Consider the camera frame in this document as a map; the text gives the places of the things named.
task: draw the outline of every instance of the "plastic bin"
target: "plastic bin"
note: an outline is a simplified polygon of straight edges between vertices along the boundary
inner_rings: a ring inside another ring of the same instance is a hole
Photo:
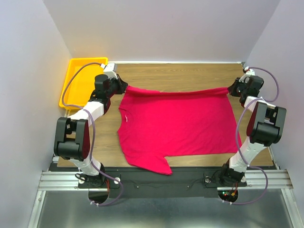
[[[77,109],[74,107],[65,107],[62,102],[62,94],[66,88],[68,82],[84,64],[98,62],[103,64],[108,64],[108,58],[97,57],[97,58],[72,58],[68,64],[65,82],[63,84],[59,106],[67,110]],[[68,105],[79,105],[85,106],[88,102],[92,91],[95,89],[94,82],[95,76],[102,74],[104,70],[99,65],[89,65],[83,68],[79,74],[74,78],[71,85],[66,91],[64,101]]]

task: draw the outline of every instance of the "wooden surface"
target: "wooden surface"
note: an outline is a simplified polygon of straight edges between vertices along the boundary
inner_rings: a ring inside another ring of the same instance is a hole
[[[196,91],[230,86],[236,77],[242,76],[240,64],[120,64],[117,71],[131,86],[166,92]],[[106,167],[130,167],[124,158],[118,141],[117,130],[121,124],[118,111],[124,95],[111,98],[109,111],[96,120],[94,157]],[[238,120],[242,111],[237,97],[228,96],[234,115]],[[246,138],[246,127],[251,113],[247,112],[240,126],[242,141]],[[166,157],[170,166],[222,166],[233,154],[210,154]],[[263,150],[252,165],[272,165],[268,149]],[[59,159],[58,167],[73,167],[66,160]]]

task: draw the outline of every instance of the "white wall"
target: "white wall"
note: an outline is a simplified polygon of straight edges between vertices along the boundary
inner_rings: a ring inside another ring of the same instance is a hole
[[[281,0],[262,36],[253,48],[248,66],[264,67],[277,77],[280,96],[276,105],[287,109],[283,136],[272,146],[281,168],[288,169],[297,205],[304,218],[304,1]],[[262,95],[274,97],[276,87],[267,77]]]
[[[0,227],[27,227],[70,53],[42,0],[0,7]]]
[[[245,61],[279,0],[44,0],[73,57]]]

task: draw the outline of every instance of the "t-shirt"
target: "t-shirt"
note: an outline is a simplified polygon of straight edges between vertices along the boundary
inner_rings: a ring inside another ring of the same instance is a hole
[[[227,88],[167,93],[128,86],[118,130],[127,162],[170,175],[166,156],[236,153],[237,124],[227,93]]]

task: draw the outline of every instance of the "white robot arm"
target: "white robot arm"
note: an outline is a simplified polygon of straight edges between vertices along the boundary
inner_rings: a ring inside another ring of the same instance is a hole
[[[104,73],[95,77],[95,90],[88,103],[77,113],[69,117],[60,117],[56,127],[55,155],[70,160],[81,169],[83,174],[88,176],[99,175],[99,172],[92,166],[92,162],[100,170],[104,167],[94,157],[90,159],[89,126],[92,123],[84,109],[90,112],[95,121],[109,109],[110,98],[114,94],[123,94],[128,86],[116,73],[116,64],[110,63],[103,67]],[[72,134],[75,135],[75,138],[69,138]]]
[[[240,97],[243,107],[252,112],[247,126],[247,137],[240,150],[222,166],[220,181],[224,185],[241,182],[244,173],[252,160],[266,147],[279,142],[283,133],[286,109],[270,104],[264,100],[256,100],[262,78],[250,69],[241,78],[236,78],[234,84],[228,88],[229,94]]]

